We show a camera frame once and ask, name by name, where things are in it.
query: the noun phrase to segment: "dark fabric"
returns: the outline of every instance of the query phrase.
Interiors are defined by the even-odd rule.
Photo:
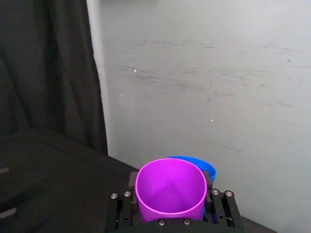
[[[109,194],[127,190],[137,171],[51,130],[10,136],[0,153],[11,176],[0,206],[17,209],[0,223],[3,233],[102,233]]]
[[[0,1],[0,35],[0,136],[46,127],[107,154],[86,1]]]

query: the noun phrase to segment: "black curtain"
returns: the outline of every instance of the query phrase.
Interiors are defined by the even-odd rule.
[[[86,0],[1,0],[0,40],[0,136],[44,127],[107,154]]]

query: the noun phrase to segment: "black metal bracket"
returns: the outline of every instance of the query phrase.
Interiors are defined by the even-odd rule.
[[[128,191],[121,195],[116,193],[110,195],[105,233],[189,232],[189,227],[191,227],[191,231],[195,228],[196,232],[245,232],[242,218],[234,199],[234,193],[230,190],[220,192],[218,189],[213,188],[213,182],[207,172],[204,172],[207,181],[207,195],[202,221],[170,218],[142,223],[135,192],[137,174],[138,172],[131,173]]]

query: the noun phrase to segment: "cup rim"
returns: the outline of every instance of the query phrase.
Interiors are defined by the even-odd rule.
[[[171,212],[162,212],[162,211],[155,210],[155,209],[149,207],[148,205],[146,205],[146,204],[142,201],[142,199],[141,199],[140,196],[139,196],[138,186],[137,186],[140,173],[141,173],[141,171],[142,171],[146,166],[148,166],[148,165],[150,165],[150,164],[152,164],[152,163],[155,163],[155,162],[157,162],[157,161],[160,161],[160,160],[178,160],[178,161],[183,161],[184,163],[188,163],[189,165],[195,167],[195,168],[199,171],[199,173],[202,175],[202,178],[203,178],[203,180],[204,180],[204,186],[205,186],[205,187],[204,187],[204,195],[202,196],[202,198],[198,201],[198,203],[197,203],[195,206],[193,206],[193,207],[191,207],[191,208],[189,208],[189,209],[187,209],[187,210],[181,211],[181,212],[171,213]],[[188,212],[194,210],[194,209],[197,208],[202,202],[204,202],[204,199],[205,199],[205,196],[206,196],[206,193],[207,193],[207,182],[206,182],[206,179],[205,179],[205,176],[204,176],[203,172],[200,170],[200,168],[198,168],[198,167],[197,167],[196,165],[194,165],[193,163],[188,162],[188,161],[186,161],[186,160],[181,160],[181,159],[164,158],[164,159],[156,159],[156,160],[153,160],[153,161],[151,161],[151,162],[145,164],[145,165],[139,170],[138,175],[137,175],[137,177],[136,177],[135,189],[136,189],[136,196],[137,196],[137,199],[138,199],[139,202],[140,202],[145,208],[147,208],[148,210],[150,210],[150,211],[152,211],[152,212],[155,212],[155,213],[157,213],[157,214],[160,214],[160,215],[181,215],[181,214],[188,213]]]
[[[207,171],[210,175],[210,178],[213,181],[215,180],[215,178],[217,176],[217,169],[212,164],[210,164],[209,162],[207,162],[203,159],[199,159],[199,158],[191,157],[191,156],[186,156],[186,155],[174,155],[174,156],[170,156],[169,158],[182,159],[182,160],[186,160],[190,163],[197,165],[197,167],[199,167],[201,170]]]

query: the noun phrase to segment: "cup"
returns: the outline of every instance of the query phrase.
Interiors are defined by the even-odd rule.
[[[208,162],[197,159],[194,157],[189,157],[189,156],[171,156],[169,158],[174,158],[174,159],[182,159],[186,160],[190,163],[193,163],[197,167],[199,167],[202,171],[207,171],[209,174],[210,179],[214,182],[217,176],[217,170],[216,168],[213,167],[212,164],[209,164]]]
[[[136,178],[136,195],[143,222],[159,218],[201,220],[207,183],[202,171],[181,159],[146,164]]]

